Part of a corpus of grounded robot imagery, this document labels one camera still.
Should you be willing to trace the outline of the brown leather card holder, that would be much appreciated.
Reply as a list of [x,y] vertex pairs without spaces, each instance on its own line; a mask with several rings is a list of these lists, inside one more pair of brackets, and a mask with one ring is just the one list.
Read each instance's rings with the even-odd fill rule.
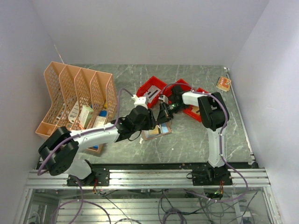
[[156,127],[153,130],[147,130],[147,131],[143,130],[141,132],[141,136],[144,140],[150,140],[170,133],[171,133],[171,127],[169,123],[166,122],[160,125],[156,125]]

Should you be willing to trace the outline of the gold magnetic stripe card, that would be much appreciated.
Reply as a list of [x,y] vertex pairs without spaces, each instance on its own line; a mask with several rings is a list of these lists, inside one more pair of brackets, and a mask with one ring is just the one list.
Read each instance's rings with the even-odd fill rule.
[[158,134],[160,134],[160,129],[158,127],[156,127],[153,130],[145,131],[146,138],[151,138],[151,137],[154,137],[154,136],[156,136]]

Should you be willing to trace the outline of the red bin pair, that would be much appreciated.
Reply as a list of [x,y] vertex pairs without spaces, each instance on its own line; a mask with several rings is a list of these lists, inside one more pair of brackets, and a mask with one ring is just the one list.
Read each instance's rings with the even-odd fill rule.
[[182,94],[182,100],[185,107],[183,112],[191,118],[195,119],[196,121],[201,122],[198,98],[208,95],[209,93],[206,91],[184,91]]
[[190,91],[191,86],[183,79],[179,79],[173,84],[169,84],[163,91],[163,95],[168,98],[168,102],[176,103],[181,100],[183,93]]

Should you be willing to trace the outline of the white credit card stack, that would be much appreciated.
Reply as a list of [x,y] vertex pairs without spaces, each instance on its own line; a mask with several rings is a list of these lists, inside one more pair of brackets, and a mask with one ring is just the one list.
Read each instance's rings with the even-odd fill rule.
[[148,103],[151,103],[153,101],[153,99],[159,95],[159,93],[161,92],[161,89],[159,89],[158,87],[152,85],[145,93],[144,93],[144,97],[147,97],[148,99]]

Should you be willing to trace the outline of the brown item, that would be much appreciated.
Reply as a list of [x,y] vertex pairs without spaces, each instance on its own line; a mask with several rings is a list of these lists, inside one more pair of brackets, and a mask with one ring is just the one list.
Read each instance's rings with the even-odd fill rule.
[[191,115],[199,116],[199,115],[200,115],[199,107],[197,107],[197,106],[192,106],[192,107],[191,107]]

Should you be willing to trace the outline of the red bin front pair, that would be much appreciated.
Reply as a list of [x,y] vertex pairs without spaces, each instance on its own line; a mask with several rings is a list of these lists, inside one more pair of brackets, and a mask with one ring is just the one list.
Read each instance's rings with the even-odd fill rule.
[[191,86],[183,79],[179,79],[173,84],[169,84],[163,91],[163,95],[168,98],[168,102],[176,103],[181,100],[183,93],[190,91]]

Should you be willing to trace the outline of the red bin with cards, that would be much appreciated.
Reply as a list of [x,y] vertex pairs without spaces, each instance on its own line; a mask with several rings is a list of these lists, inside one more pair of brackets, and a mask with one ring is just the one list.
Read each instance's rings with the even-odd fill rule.
[[159,94],[166,85],[164,81],[152,76],[138,89],[136,95],[146,97],[147,107],[152,108],[158,102]]

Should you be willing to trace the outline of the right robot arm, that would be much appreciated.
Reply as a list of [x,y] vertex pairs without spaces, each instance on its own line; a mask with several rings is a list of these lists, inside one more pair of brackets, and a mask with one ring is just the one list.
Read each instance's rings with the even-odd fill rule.
[[231,185],[231,173],[225,159],[224,134],[229,121],[228,110],[219,92],[185,91],[178,84],[171,88],[170,102],[161,103],[157,123],[171,121],[174,114],[187,108],[199,108],[201,123],[207,129],[209,157],[206,164],[187,174],[194,186]]

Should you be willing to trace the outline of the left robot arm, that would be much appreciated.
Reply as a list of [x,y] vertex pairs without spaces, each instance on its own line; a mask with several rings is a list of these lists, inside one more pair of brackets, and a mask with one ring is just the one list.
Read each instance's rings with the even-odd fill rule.
[[153,111],[138,105],[129,115],[115,119],[103,127],[69,131],[60,127],[40,146],[43,160],[38,175],[46,169],[51,176],[68,174],[76,182],[93,185],[100,179],[88,160],[76,159],[76,154],[95,145],[129,140],[136,132],[152,130],[156,126]]

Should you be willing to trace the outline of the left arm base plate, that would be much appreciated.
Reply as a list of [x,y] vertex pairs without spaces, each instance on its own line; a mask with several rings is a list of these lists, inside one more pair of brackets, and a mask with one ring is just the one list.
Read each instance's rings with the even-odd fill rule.
[[67,186],[108,186],[110,181],[110,172],[104,167],[94,168],[88,177],[79,179],[73,175],[68,175]]

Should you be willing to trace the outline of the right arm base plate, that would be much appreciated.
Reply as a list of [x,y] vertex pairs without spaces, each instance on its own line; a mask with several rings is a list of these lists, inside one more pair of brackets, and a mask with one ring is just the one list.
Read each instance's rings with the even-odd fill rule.
[[186,175],[186,178],[192,181],[193,186],[224,186],[232,185],[228,170],[192,170]]

